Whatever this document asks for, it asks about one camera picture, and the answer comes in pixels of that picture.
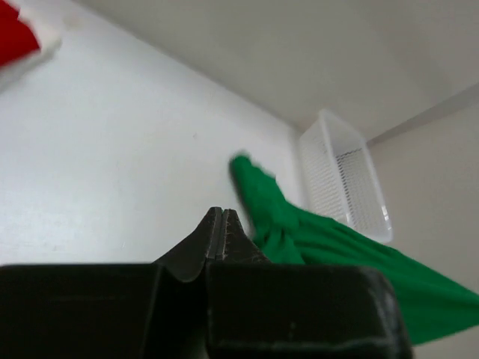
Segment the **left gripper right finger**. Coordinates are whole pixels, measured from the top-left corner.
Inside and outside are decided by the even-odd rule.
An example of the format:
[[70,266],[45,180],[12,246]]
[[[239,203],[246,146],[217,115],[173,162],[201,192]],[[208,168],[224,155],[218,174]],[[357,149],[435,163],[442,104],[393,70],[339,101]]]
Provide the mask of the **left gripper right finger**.
[[211,358],[412,358],[394,290],[364,266],[271,263],[222,215],[205,268]]

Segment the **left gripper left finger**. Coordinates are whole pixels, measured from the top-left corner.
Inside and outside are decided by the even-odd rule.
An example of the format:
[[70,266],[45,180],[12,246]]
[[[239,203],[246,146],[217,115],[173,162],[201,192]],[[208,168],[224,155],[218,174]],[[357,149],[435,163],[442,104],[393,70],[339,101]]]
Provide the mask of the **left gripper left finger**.
[[151,263],[1,268],[3,358],[177,358],[206,316],[222,211]]

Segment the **green t shirt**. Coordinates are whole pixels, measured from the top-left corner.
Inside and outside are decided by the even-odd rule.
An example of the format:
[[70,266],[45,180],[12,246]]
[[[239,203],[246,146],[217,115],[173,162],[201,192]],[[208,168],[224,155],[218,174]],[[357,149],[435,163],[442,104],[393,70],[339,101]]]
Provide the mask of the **green t shirt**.
[[330,217],[290,203],[275,177],[248,156],[230,160],[254,226],[253,242],[273,263],[367,266],[391,282],[413,345],[478,326],[478,294]]

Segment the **red t shirt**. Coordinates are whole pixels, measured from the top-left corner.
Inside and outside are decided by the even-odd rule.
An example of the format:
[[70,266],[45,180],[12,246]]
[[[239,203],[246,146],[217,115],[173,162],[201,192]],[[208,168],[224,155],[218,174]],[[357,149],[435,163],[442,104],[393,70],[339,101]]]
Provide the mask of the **red t shirt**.
[[1,1],[1,67],[40,50],[34,32],[19,15],[19,9]]

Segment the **white t shirt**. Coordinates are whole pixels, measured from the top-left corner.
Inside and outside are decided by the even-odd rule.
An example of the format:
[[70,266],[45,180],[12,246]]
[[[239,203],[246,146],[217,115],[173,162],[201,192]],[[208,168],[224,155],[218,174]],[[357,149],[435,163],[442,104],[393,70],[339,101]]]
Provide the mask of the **white t shirt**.
[[1,2],[1,89],[48,61],[61,47],[59,31],[31,8]]

